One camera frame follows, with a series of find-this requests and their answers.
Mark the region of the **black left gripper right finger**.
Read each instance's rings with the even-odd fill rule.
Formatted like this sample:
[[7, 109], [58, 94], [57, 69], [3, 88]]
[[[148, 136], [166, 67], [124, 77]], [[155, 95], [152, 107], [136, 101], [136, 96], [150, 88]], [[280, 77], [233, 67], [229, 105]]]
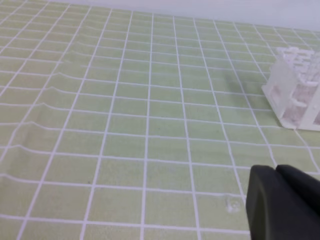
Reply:
[[278, 165], [275, 172], [275, 219], [319, 220], [320, 181], [290, 165]]

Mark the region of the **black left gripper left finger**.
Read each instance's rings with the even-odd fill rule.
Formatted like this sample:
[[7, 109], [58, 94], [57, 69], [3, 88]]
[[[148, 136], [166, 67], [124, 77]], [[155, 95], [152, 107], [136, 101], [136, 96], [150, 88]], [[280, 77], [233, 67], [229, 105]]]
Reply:
[[277, 182], [276, 168], [267, 165], [251, 167], [245, 204], [251, 239], [318, 240], [320, 219], [275, 219]]

